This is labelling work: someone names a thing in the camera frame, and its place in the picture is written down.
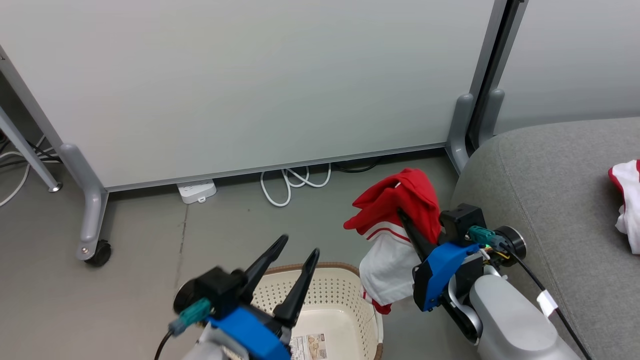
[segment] label in basket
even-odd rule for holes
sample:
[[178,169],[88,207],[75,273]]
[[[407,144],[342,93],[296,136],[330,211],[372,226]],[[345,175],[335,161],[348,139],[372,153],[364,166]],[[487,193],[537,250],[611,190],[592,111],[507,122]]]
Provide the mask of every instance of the label in basket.
[[326,359],[324,334],[294,336],[291,339],[291,360]]

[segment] whiteboard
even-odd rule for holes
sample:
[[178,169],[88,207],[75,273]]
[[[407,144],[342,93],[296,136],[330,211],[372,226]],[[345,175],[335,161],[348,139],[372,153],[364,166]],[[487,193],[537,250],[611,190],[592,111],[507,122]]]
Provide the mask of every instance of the whiteboard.
[[640,2],[531,0],[500,79],[495,133],[640,116]]
[[0,45],[109,188],[446,141],[493,0],[4,0]]

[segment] gray floor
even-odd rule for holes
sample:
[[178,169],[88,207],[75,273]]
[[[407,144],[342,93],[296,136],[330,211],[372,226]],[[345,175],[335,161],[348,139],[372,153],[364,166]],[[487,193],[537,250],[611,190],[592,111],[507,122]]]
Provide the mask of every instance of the gray floor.
[[[286,208],[270,205],[255,181],[223,181],[218,194],[190,206],[172,186],[115,193],[102,232],[113,255],[105,267],[93,269],[74,258],[83,194],[61,165],[49,167],[64,182],[62,191],[48,193],[32,172],[0,208],[3,359],[152,359],[184,281],[214,265],[246,267],[283,233],[290,240],[276,265],[302,262],[314,247],[321,249],[321,261],[357,265],[369,244],[342,223],[356,213],[351,203],[358,195],[387,175],[417,167],[447,204],[456,181],[439,153],[362,174],[334,172],[322,189],[294,189]],[[23,171],[0,169],[0,199]],[[267,187],[283,199],[281,179]],[[385,359],[476,358],[441,308],[422,314],[414,306],[396,306],[384,327]],[[161,359],[180,359],[197,336],[190,329],[170,340]]]

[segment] red and white cloth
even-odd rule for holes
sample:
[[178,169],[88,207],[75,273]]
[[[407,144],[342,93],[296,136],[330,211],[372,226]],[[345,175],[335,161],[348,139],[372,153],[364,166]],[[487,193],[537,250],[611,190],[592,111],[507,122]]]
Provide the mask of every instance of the red and white cloth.
[[609,178],[624,198],[616,228],[629,237],[631,252],[640,254],[640,160],[610,168]]
[[420,264],[397,215],[402,208],[431,243],[440,234],[440,209],[433,186],[420,170],[404,169],[365,191],[354,201],[360,212],[344,223],[373,244],[360,263],[360,290],[381,314],[413,293],[412,269]]

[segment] gray fabric cushion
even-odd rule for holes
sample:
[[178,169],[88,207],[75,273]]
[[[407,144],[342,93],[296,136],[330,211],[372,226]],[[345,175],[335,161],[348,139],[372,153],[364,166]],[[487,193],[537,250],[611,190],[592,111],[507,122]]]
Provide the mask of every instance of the gray fabric cushion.
[[[596,359],[640,359],[640,256],[614,227],[622,196],[607,175],[639,158],[640,118],[519,129],[474,153],[451,202],[481,207],[491,228],[522,233],[525,262]],[[526,273],[507,274],[535,304],[540,291]]]

